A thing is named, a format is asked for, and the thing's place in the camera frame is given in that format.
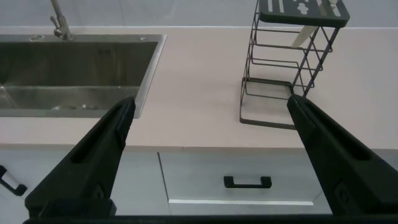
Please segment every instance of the wall tile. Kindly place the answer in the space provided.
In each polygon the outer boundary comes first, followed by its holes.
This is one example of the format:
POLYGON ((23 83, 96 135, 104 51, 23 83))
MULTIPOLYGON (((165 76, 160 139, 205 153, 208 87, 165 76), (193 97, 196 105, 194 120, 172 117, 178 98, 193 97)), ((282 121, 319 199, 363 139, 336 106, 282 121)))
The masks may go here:
POLYGON ((398 27, 398 0, 344 0, 349 27, 398 27))
POLYGON ((118 0, 69 0, 80 26, 124 26, 118 0))
MULTIPOLYGON (((250 26, 256 0, 59 2, 71 26, 250 26)), ((398 0, 344 2, 351 14, 349 27, 398 27, 398 0)), ((0 26, 52 26, 52 15, 50 0, 0 0, 0 26)))
POLYGON ((177 26, 179 0, 120 0, 127 26, 177 26))
MULTIPOLYGON (((70 0, 58 0, 71 26, 78 26, 70 0)), ((0 0, 0 26, 53 26, 50 0, 0 0)))

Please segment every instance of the cabinet handle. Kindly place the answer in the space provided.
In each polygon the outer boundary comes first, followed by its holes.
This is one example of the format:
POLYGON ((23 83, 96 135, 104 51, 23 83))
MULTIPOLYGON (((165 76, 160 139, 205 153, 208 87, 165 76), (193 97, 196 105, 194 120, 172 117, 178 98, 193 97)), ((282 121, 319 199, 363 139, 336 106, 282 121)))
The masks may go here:
POLYGON ((22 196, 26 192, 27 187, 23 184, 19 184, 17 188, 12 188, 6 181, 2 179, 6 172, 7 169, 4 166, 0 165, 0 184, 7 188, 9 191, 11 191, 14 195, 22 196))
POLYGON ((238 189, 269 189, 272 186, 271 177, 261 177, 261 184, 235 184, 234 177, 225 176, 224 186, 226 188, 238 188, 238 189))

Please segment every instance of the metal frame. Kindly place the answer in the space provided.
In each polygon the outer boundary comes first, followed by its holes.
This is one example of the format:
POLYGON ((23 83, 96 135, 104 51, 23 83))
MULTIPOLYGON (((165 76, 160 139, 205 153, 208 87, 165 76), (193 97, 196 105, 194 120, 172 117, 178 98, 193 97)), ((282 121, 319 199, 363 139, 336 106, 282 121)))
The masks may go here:
POLYGON ((323 71, 323 63, 326 59, 326 56, 329 53, 333 52, 333 42, 336 39, 336 36, 340 30, 340 28, 335 28, 331 37, 328 37, 325 29, 323 27, 318 27, 315 32, 310 36, 310 43, 306 48, 303 47, 291 47, 286 45, 269 45, 269 44, 260 44, 257 41, 257 33, 258 32, 281 32, 281 33, 291 33, 291 34, 299 34, 299 31, 291 31, 291 30, 269 30, 269 29, 262 29, 259 27, 259 1, 257 1, 256 10, 253 17, 252 27, 251 27, 251 34, 249 39, 249 47, 248 47, 248 54, 246 57, 246 64, 244 68, 243 78, 242 78, 242 85, 241 85, 241 101, 240 101, 240 109, 239 109, 239 120, 243 124, 251 124, 257 126, 266 126, 272 128, 282 128, 282 129, 291 129, 295 130, 295 126, 293 124, 284 124, 284 123, 275 123, 275 122, 268 122, 268 121, 256 121, 251 119, 246 119, 242 117, 242 104, 245 95, 248 96, 258 96, 263 98, 272 98, 275 100, 288 100, 288 98, 280 98, 274 96, 266 96, 266 95, 256 95, 248 92, 247 83, 262 83, 268 85, 279 85, 279 86, 286 86, 290 94, 294 94, 294 87, 301 87, 303 90, 303 96, 307 97, 308 92, 310 89, 315 87, 315 79, 318 76, 319 72, 323 71), (319 31, 322 31, 327 45, 326 48, 323 50, 319 50, 315 46, 315 38, 317 37, 319 31), (255 58, 253 57, 253 51, 255 48, 258 47, 270 47, 270 48, 277 48, 277 49, 290 49, 290 50, 301 50, 304 54, 301 63, 294 62, 294 61, 285 61, 285 60, 272 60, 272 59, 265 59, 265 58, 255 58), (310 53, 313 53, 317 56, 318 65, 316 68, 311 68, 310 63, 308 61, 308 56, 310 53), (292 65, 279 65, 276 63, 284 63, 284 64, 292 64, 292 65), (293 82, 286 82, 280 80, 269 80, 264 78, 255 78, 250 76, 250 66, 251 65, 262 65, 262 66, 272 66, 272 67, 283 67, 283 68, 293 68, 297 69, 296 76, 293 82), (304 85, 303 78, 302 78, 302 71, 308 71, 310 75, 310 81, 307 85, 304 85))

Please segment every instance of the cabinet door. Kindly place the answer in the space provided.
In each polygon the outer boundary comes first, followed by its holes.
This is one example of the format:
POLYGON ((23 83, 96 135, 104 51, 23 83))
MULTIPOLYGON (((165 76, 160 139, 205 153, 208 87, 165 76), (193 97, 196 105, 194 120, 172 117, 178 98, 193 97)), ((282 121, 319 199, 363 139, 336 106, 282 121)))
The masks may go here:
POLYGON ((24 199, 67 154, 65 150, 0 149, 0 165, 27 191, 21 197, 0 185, 0 223, 22 223, 29 218, 24 199))
MULTIPOLYGON (((0 165, 27 187, 22 197, 0 185, 0 223, 22 223, 29 217, 24 198, 67 155, 60 149, 0 149, 0 165)), ((169 205, 156 152, 124 152, 111 199, 118 215, 168 215, 169 205)))
POLYGON ((24 199, 0 185, 0 223, 21 224, 28 218, 24 199))
POLYGON ((125 151, 111 199, 117 215, 169 215, 158 154, 125 151))
POLYGON ((393 149, 383 149, 383 150, 374 150, 374 152, 384 159, 390 166, 398 170, 398 150, 393 149))

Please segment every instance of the sink basin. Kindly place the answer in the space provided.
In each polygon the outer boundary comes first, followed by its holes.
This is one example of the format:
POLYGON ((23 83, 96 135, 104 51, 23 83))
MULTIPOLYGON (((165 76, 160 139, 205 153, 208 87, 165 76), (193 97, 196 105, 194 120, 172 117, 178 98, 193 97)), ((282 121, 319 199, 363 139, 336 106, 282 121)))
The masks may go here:
POLYGON ((102 117, 133 96, 139 118, 165 35, 0 35, 0 116, 102 117))

